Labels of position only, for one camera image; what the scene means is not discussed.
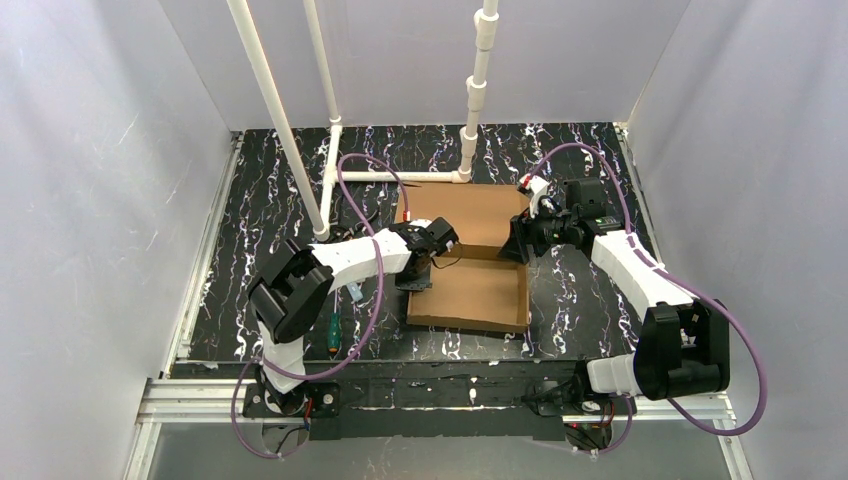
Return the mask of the brown cardboard box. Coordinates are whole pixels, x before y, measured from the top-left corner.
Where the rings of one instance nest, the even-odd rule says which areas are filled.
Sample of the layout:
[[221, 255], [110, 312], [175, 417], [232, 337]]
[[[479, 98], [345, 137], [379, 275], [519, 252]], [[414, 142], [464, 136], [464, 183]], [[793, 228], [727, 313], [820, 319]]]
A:
[[530, 323], [527, 267], [498, 253], [528, 200], [511, 185], [420, 183], [407, 187], [414, 220], [442, 217], [460, 245], [436, 259], [432, 286], [409, 295], [409, 325], [522, 333]]

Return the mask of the light blue marker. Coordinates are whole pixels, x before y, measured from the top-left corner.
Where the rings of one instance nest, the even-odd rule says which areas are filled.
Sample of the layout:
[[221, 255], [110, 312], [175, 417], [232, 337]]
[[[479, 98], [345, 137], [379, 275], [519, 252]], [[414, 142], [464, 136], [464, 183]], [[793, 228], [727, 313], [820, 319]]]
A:
[[361, 290], [361, 287], [358, 283], [353, 282], [346, 285], [347, 290], [351, 296], [351, 299], [354, 303], [359, 303], [364, 299], [364, 294]]

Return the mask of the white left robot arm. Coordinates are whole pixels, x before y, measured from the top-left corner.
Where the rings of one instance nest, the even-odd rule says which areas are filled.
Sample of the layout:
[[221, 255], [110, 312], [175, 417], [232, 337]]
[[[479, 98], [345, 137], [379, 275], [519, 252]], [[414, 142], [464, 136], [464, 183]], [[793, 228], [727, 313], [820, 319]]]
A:
[[386, 276], [400, 291], [424, 291], [432, 286], [433, 259], [458, 243], [457, 232], [442, 217], [393, 224], [372, 237], [339, 243], [286, 241], [247, 288], [247, 312], [263, 342], [262, 380], [287, 394], [305, 381], [324, 378], [324, 373], [305, 372], [303, 339], [327, 297], [370, 278], [383, 286]]

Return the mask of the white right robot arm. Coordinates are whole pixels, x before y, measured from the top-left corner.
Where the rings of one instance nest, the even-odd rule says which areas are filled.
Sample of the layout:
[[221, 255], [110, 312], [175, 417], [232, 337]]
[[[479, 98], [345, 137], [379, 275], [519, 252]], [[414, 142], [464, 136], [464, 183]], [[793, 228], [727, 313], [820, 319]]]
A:
[[726, 316], [661, 276], [637, 237], [611, 214], [599, 179], [567, 182], [563, 203], [548, 187], [548, 181], [530, 174], [519, 181], [517, 189], [529, 205], [511, 218], [499, 257], [526, 264], [554, 246], [571, 245], [614, 281], [642, 320], [633, 353], [580, 362], [574, 394], [663, 400], [726, 389]]

